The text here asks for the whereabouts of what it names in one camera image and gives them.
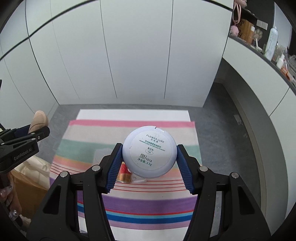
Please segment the left hand painted nails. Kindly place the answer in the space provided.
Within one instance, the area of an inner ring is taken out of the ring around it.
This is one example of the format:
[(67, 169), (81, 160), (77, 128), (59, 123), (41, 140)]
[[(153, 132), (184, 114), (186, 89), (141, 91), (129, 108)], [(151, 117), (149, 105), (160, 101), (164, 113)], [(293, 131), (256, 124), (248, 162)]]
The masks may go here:
[(4, 203), (9, 209), (9, 218), (15, 221), (22, 213), (22, 207), (18, 199), (11, 172), (5, 174), (4, 177), (7, 178), (8, 185), (1, 188), (1, 203)]

